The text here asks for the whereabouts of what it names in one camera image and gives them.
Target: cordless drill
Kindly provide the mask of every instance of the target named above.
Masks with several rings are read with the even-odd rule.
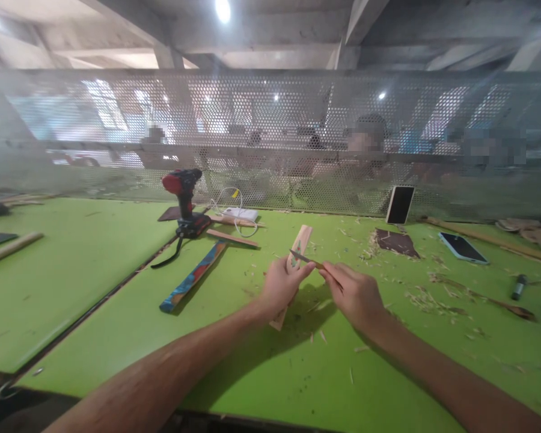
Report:
[[[192,193],[203,172],[197,168],[190,170],[174,170],[162,178],[162,184],[168,192],[172,192],[179,200],[180,218],[176,234],[182,239],[195,239],[211,223],[210,217],[192,211]]]

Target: charging cable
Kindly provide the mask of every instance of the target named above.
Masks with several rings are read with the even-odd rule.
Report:
[[[240,206],[239,206],[239,216],[235,216],[235,215],[228,215],[226,213],[222,213],[220,208],[218,207],[218,201],[220,201],[221,197],[222,197],[222,193],[224,191],[226,191],[227,189],[233,189],[235,190],[235,193],[238,192],[238,194],[240,195]],[[210,205],[212,208],[214,208],[215,210],[215,214],[217,215],[220,215],[222,217],[233,217],[234,218],[234,227],[236,228],[236,231],[239,232],[239,234],[243,237],[243,238],[250,238],[252,235],[254,235],[257,230],[258,230],[258,224],[256,221],[254,220],[251,220],[250,218],[247,218],[245,216],[240,216],[241,214],[241,211],[243,210],[242,209],[242,192],[238,189],[238,188],[235,188],[233,186],[228,186],[226,188],[222,188],[221,189],[221,193],[218,195],[218,198],[216,200],[214,200],[213,198],[210,199]],[[237,225],[236,221],[237,220],[245,220],[245,221],[249,221],[251,223],[254,224],[254,231],[250,234],[250,235],[245,235],[244,233],[242,233],[240,231],[240,227]]]

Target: perforated metal screen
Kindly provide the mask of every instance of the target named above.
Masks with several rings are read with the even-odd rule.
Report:
[[[541,74],[0,72],[0,186],[171,200],[204,171],[258,208],[541,217]],[[223,195],[224,203],[231,203]]]

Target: hand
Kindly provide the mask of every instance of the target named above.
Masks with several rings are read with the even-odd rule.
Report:
[[[264,288],[258,301],[265,314],[272,320],[295,297],[299,285],[307,278],[315,267],[309,263],[292,274],[287,274],[287,256],[275,260],[270,264],[266,273]]]
[[[323,262],[323,266],[319,274],[331,288],[335,304],[357,330],[367,333],[386,312],[377,280],[343,263]]]

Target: knife blade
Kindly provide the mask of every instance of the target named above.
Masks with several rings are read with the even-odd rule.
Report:
[[[325,267],[322,265],[322,263],[317,262],[316,260],[311,260],[308,257],[303,256],[302,254],[297,253],[296,251],[289,250],[290,253],[295,257],[295,259],[302,260],[303,262],[311,263],[313,262],[317,269],[324,269]]]

